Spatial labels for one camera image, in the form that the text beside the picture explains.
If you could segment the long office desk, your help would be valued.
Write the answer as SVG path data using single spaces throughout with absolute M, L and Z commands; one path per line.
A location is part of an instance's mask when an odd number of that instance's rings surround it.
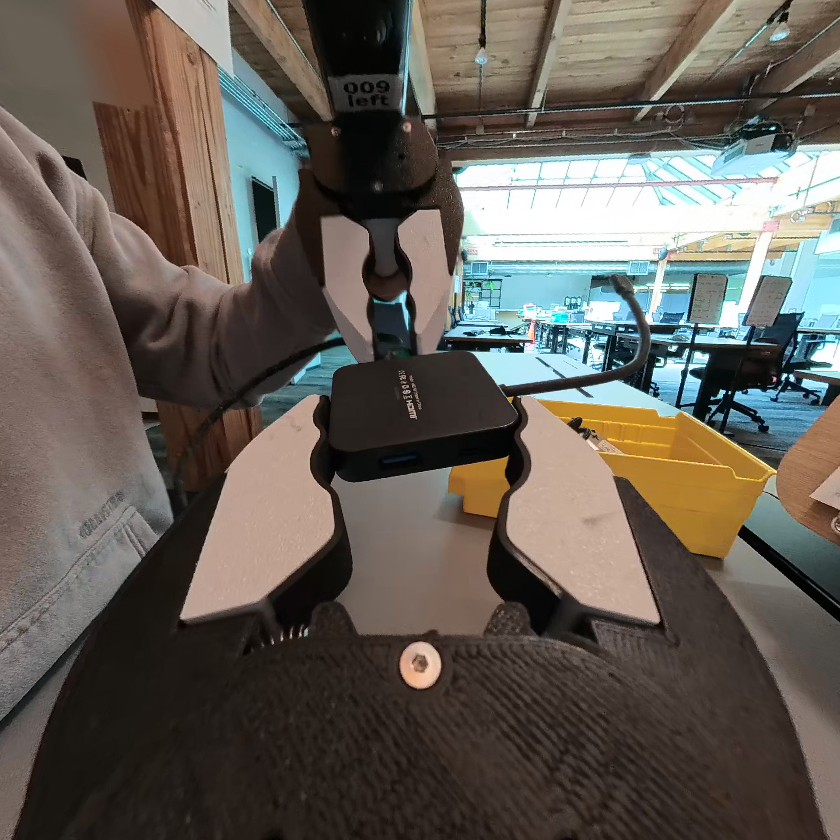
M 673 335 L 664 335 L 664 334 L 656 334 L 651 339 L 650 349 L 647 352 L 645 357 L 645 364 L 642 367 L 641 371 L 635 374 L 632 374 L 631 377 L 628 379 L 628 382 L 633 385 L 639 385 L 644 392 L 648 392 L 652 381 L 653 381 L 653 374 L 655 363 L 659 359 L 664 359 L 668 355 L 669 350 L 675 350 L 678 356 L 685 356 L 685 366 L 683 372 L 685 373 L 686 379 L 688 380 L 690 377 L 690 370 L 693 368 L 702 368 L 708 362 L 708 355 L 713 350 L 722 350 L 722 349 L 740 349 L 743 347 L 745 343 L 750 343 L 751 340 L 738 340 L 738 339 L 717 339 L 717 338 L 698 338 L 698 339 L 688 339 L 688 340 L 678 340 Z M 692 404 L 693 402 L 689 402 L 687 407 L 689 408 L 690 414 L 692 415 Z M 717 415 L 713 420 L 713 427 L 716 427 L 719 431 L 719 424 L 721 421 L 721 415 Z

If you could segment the brown wooden board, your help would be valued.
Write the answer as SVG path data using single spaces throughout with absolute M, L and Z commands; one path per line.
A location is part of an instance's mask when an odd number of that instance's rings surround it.
M 827 481 L 838 489 L 839 401 L 797 440 L 783 457 L 775 484 L 783 509 L 804 528 L 839 545 L 838 502 L 824 502 L 814 494 Z

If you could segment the person's grey hoodie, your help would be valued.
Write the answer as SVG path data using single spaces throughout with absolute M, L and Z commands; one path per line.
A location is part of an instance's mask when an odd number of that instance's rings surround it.
M 2 718 L 172 522 L 117 316 L 166 263 L 2 110 Z

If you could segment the black usb hub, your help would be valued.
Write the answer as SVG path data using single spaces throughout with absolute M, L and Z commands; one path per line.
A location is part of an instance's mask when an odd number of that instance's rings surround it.
M 329 446 L 349 482 L 506 457 L 519 423 L 470 352 L 350 364 L 332 378 Z

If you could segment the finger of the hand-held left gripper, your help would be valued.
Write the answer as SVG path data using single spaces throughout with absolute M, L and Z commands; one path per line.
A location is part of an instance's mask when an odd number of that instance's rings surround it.
M 416 353 L 432 354 L 444 335 L 451 292 L 440 210 L 416 210 L 398 226 L 396 243 L 410 270 L 407 294 L 413 304 Z
M 345 216 L 321 217 L 323 294 L 336 328 L 360 363 L 374 360 L 374 332 L 369 317 L 370 292 L 364 268 L 371 254 L 365 227 Z

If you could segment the ceiling projector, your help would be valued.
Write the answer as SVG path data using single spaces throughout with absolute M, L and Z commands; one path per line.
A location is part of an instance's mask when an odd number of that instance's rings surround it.
M 749 122 L 717 155 L 710 168 L 713 180 L 730 176 L 758 176 L 789 159 L 799 145 L 792 130 L 776 121 Z

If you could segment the wooden pillar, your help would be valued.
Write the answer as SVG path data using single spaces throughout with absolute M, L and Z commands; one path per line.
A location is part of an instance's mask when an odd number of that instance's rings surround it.
M 115 211 L 177 266 L 245 283 L 217 63 L 154 2 L 84 2 Z

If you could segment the black office chair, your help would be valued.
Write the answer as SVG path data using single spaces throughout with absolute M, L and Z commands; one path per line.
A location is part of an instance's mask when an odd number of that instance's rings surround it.
M 755 409 L 738 402 L 737 394 L 767 392 L 779 383 L 784 357 L 803 318 L 803 312 L 783 313 L 770 327 L 756 328 L 752 341 L 742 348 L 713 350 L 704 367 L 689 370 L 699 382 L 692 415 L 708 425 L 721 415 L 723 432 L 730 414 L 738 413 L 756 424 L 760 434 L 767 434 L 770 426 Z

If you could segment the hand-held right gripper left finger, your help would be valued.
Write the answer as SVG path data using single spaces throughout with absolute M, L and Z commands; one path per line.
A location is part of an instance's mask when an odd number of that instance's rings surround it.
M 227 469 L 180 619 L 257 614 L 309 624 L 350 581 L 352 554 L 332 488 L 329 399 L 310 395 Z

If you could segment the whiteboard on stand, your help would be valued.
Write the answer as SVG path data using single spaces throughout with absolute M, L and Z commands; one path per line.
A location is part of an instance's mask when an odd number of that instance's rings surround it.
M 742 325 L 764 329 L 774 325 L 791 290 L 792 278 L 762 275 L 745 313 Z
M 728 292 L 726 274 L 699 272 L 694 275 L 686 322 L 692 325 L 717 325 Z

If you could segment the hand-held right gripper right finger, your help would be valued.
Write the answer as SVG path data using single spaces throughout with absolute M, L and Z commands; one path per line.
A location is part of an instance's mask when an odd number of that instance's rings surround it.
M 522 606 L 533 632 L 588 632 L 592 621 L 662 623 L 613 472 L 592 446 L 531 396 L 490 539 L 487 576 Z

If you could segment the yellow plastic bin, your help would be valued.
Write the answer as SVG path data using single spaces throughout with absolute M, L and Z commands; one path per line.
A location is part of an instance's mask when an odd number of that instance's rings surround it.
M 582 417 L 623 450 L 599 454 L 614 477 L 629 481 L 688 551 L 725 559 L 775 470 L 730 439 L 679 413 L 589 403 L 539 401 L 565 423 Z M 508 457 L 455 467 L 448 490 L 467 513 L 497 518 Z

